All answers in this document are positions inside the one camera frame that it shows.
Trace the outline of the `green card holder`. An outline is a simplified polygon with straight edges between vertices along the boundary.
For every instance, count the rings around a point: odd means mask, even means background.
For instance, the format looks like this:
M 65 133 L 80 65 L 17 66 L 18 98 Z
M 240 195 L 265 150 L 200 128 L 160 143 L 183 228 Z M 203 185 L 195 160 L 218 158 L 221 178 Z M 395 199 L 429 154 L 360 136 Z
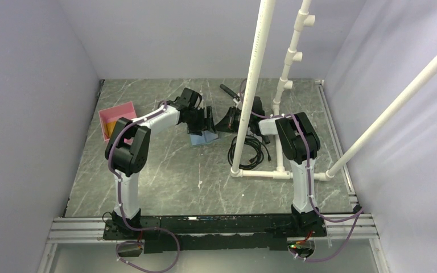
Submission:
M 211 144 L 221 139 L 219 133 L 214 133 L 211 131 L 202 131 L 201 135 L 191 134 L 189 135 L 189 137 L 191 140 L 192 147 Z

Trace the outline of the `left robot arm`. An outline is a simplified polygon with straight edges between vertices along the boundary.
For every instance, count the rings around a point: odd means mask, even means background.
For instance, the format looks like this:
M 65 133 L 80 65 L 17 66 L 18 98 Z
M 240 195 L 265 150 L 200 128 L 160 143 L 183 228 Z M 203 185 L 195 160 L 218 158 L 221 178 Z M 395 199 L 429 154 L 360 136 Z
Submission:
M 105 159 L 116 184 L 112 221 L 125 238 L 135 238 L 142 227 L 139 173 L 146 165 L 151 138 L 181 123 L 186 124 L 189 135 L 216 132 L 212 107 L 202 106 L 202 99 L 200 93 L 184 88 L 173 101 L 161 102 L 156 110 L 144 116 L 117 119 L 105 149 Z

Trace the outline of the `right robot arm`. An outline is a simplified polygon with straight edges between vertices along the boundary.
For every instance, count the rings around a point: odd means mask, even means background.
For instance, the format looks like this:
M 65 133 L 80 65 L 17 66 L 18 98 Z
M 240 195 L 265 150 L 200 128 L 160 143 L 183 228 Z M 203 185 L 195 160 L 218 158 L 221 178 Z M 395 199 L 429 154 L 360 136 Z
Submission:
M 280 117 L 266 117 L 262 101 L 254 97 L 246 141 L 260 150 L 274 137 L 280 143 L 281 158 L 291 165 L 288 174 L 293 180 L 294 196 L 291 206 L 291 230 L 304 236 L 314 225 L 322 225 L 316 206 L 314 166 L 321 148 L 320 139 L 305 112 Z

